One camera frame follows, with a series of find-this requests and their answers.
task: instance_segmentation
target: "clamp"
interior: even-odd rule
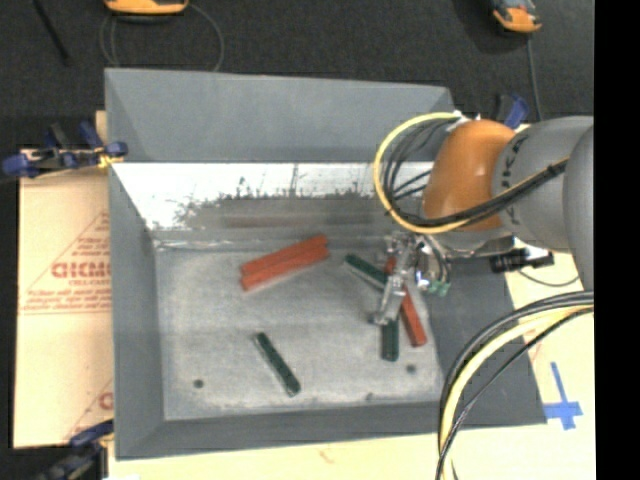
[[[88,120],[80,123],[78,133],[83,141],[81,149],[74,148],[62,127],[54,123],[45,133],[43,147],[5,158],[2,170],[8,176],[35,178],[56,171],[108,165],[129,152],[124,142],[104,144]]]
[[[113,431],[113,420],[107,420],[73,436],[69,441],[71,451],[66,457],[28,480],[77,480],[96,463],[101,469],[100,478],[104,478],[106,448],[102,440]]]
[[[402,301],[407,295],[405,283],[407,281],[415,282],[411,279],[412,267],[416,261],[414,242],[413,237],[410,237],[403,244],[398,260],[393,267],[393,273],[387,277],[380,307],[372,318],[373,323],[377,325],[386,325],[398,318]]]

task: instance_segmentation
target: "blue clamp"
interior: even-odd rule
[[[49,467],[47,471],[40,473],[29,480],[76,480],[97,461],[106,461],[105,448],[98,440],[114,430],[113,420],[98,423],[93,427],[83,430],[69,440],[71,453]]]
[[[78,127],[83,140],[82,148],[73,148],[59,124],[47,129],[43,147],[30,156],[25,153],[11,155],[2,161],[2,170],[7,176],[35,178],[40,174],[68,169],[79,169],[98,165],[103,158],[121,158],[129,148],[124,142],[105,145],[93,125],[84,120]]]
[[[529,105],[527,105],[527,102],[524,100],[524,98],[518,96],[515,93],[511,94],[511,99],[513,103],[511,104],[509,114],[504,120],[504,125],[508,126],[512,130],[515,130],[529,115]]]

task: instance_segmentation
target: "blue tape cross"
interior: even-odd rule
[[[567,400],[567,394],[564,390],[564,386],[562,385],[562,379],[560,378],[560,371],[558,370],[558,365],[555,362],[551,363],[551,370],[553,371],[553,377],[556,380],[556,386],[558,386],[558,391],[560,392],[561,402],[544,404],[544,414],[548,420],[551,418],[560,418],[563,430],[576,428],[573,418],[575,416],[583,415],[580,404],[578,402],[569,402]]]

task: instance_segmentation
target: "black cable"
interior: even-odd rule
[[[464,349],[458,354],[458,357],[455,359],[453,365],[449,369],[442,389],[442,397],[440,399],[440,414],[442,415],[444,403],[449,397],[451,387],[457,380],[461,369],[476,353],[478,347],[480,347],[487,340],[491,339],[498,333],[503,332],[505,330],[505,327],[512,324],[517,324],[517,321],[523,317],[532,316],[537,313],[559,307],[578,306],[593,303],[593,291],[563,293],[560,295],[547,297],[546,299],[542,299],[531,304],[527,304],[526,306],[512,311],[487,325],[484,329],[478,332],[473,338],[471,338],[471,340],[467,342]]]
[[[58,49],[58,53],[60,54],[62,63],[65,66],[70,66],[72,63],[71,55],[69,55],[69,52],[62,43],[62,40],[60,39],[56,28],[53,26],[53,23],[51,22],[51,18],[49,18],[47,11],[45,11],[40,0],[31,0],[31,2],[33,2],[33,6],[36,8],[36,12],[38,13],[38,16],[40,16],[40,20],[47,29],[47,32],[49,33],[49,37],[51,37],[53,44]]]
[[[548,286],[549,288],[564,288],[565,286],[572,285],[573,283],[575,283],[580,279],[580,276],[576,276],[573,279],[570,279],[569,281],[564,281],[562,283],[550,283],[548,281],[543,281],[542,279],[536,279],[535,277],[530,276],[529,274],[527,274],[526,272],[523,272],[522,270],[516,270],[516,272],[518,272],[518,274],[520,274],[525,279],[528,279],[529,281],[532,281],[542,286]]]
[[[416,181],[422,179],[422,178],[426,178],[427,176],[429,176],[429,174],[431,174],[431,169],[429,169],[428,171],[425,171],[423,173],[420,173],[416,176],[414,176],[413,178],[411,178],[410,180],[405,181],[404,183],[402,183],[399,187],[396,187],[395,190],[393,191],[394,193],[398,193],[400,190],[402,190],[405,187],[408,187],[409,185],[411,185],[412,183],[415,183]]]
[[[533,190],[537,189],[539,186],[543,185],[547,181],[552,180],[553,178],[559,176],[564,173],[568,160],[562,160],[557,164],[550,165],[546,169],[536,173],[533,175],[528,181],[524,182],[521,186],[512,190],[511,192],[502,192],[498,194],[494,198],[481,203],[477,206],[473,206],[471,208],[467,208],[466,210],[453,213],[450,215],[446,215],[444,217],[437,217],[431,219],[423,219],[423,218],[415,218],[416,216],[411,215],[402,215],[408,222],[417,226],[442,226],[446,224],[452,224],[456,222],[460,222],[461,220],[466,220],[464,226],[469,226],[474,224],[475,222],[479,222],[484,220],[491,215],[494,215],[507,206],[510,206],[518,199],[526,196]]]
[[[535,338],[533,338],[528,343],[526,343],[522,347],[520,347],[516,351],[515,354],[513,354],[511,357],[509,357],[509,359],[507,359],[507,361],[505,361],[505,363],[491,376],[491,378],[489,380],[487,380],[487,382],[476,392],[476,394],[473,397],[471,397],[469,402],[467,402],[467,404],[464,405],[464,407],[462,408],[462,410],[460,411],[460,413],[458,414],[458,416],[454,420],[454,423],[451,426],[451,430],[449,431],[449,435],[447,436],[447,439],[445,440],[445,443],[444,443],[444,445],[442,447],[442,451],[440,452],[440,457],[438,458],[438,465],[436,467],[436,476],[435,476],[436,480],[439,480],[440,477],[442,476],[442,470],[444,468],[444,462],[445,462],[445,460],[447,458],[447,455],[449,454],[449,451],[450,451],[450,449],[451,449],[451,447],[453,445],[453,441],[454,441],[455,437],[458,435],[458,432],[460,431],[460,428],[462,427],[462,424],[464,423],[465,419],[469,415],[469,412],[471,412],[471,409],[474,407],[476,402],[480,399],[482,394],[484,394],[485,391],[513,363],[515,363],[520,357],[522,357],[528,350],[533,348],[537,343],[542,341],[544,338],[546,338],[551,333],[553,333],[554,331],[556,331],[558,328],[562,327],[566,323],[570,322],[571,320],[573,320],[573,319],[575,319],[575,318],[577,318],[579,316],[588,314],[588,313],[593,313],[593,308],[584,309],[584,310],[581,310],[581,311],[577,311],[576,313],[573,313],[571,315],[568,315],[568,316],[562,318],[561,320],[559,320],[558,322],[556,322],[555,324],[551,325],[550,327],[548,327],[544,331],[542,331]]]
[[[536,116],[538,121],[542,121],[542,109],[540,105],[540,93],[538,91],[538,77],[536,76],[536,67],[533,61],[533,46],[531,44],[531,36],[527,37],[527,61],[529,64],[529,76],[531,77],[531,89],[533,92],[533,103],[536,108]]]
[[[416,192],[420,192],[421,190],[424,190],[425,188],[427,188],[426,185],[420,185],[419,187],[416,188],[412,188],[409,190],[405,190],[404,192],[400,192],[399,194],[395,194],[393,196],[394,201],[399,201],[400,199],[404,199],[405,197],[409,197],[410,195],[415,194]]]
[[[395,182],[402,164],[404,164],[411,155],[414,155],[421,149],[425,148],[433,139],[436,132],[447,125],[458,121],[458,119],[459,118],[455,117],[427,122],[423,126],[418,127],[416,130],[403,137],[398,146],[393,148],[389,153],[389,159],[384,173],[383,189],[386,187],[388,190],[388,194],[386,195],[391,204],[393,204],[393,198],[390,198],[389,196],[395,192]]]

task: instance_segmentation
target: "black carpet floor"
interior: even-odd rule
[[[0,155],[38,143],[53,121],[76,123],[104,105],[101,0],[40,1],[73,62],[62,64],[30,0],[0,0]],[[194,0],[223,35],[223,72],[434,84],[448,87],[462,112],[487,116],[503,93],[535,107],[533,64],[543,118],[592,114],[595,0],[534,2],[544,26],[527,44],[498,35],[479,0]],[[104,32],[108,41],[110,22]],[[118,24],[113,37],[122,66],[207,70],[220,60],[220,39],[191,8],[162,25]],[[0,209],[0,478],[20,478],[62,452],[6,449],[14,185],[0,185]]]

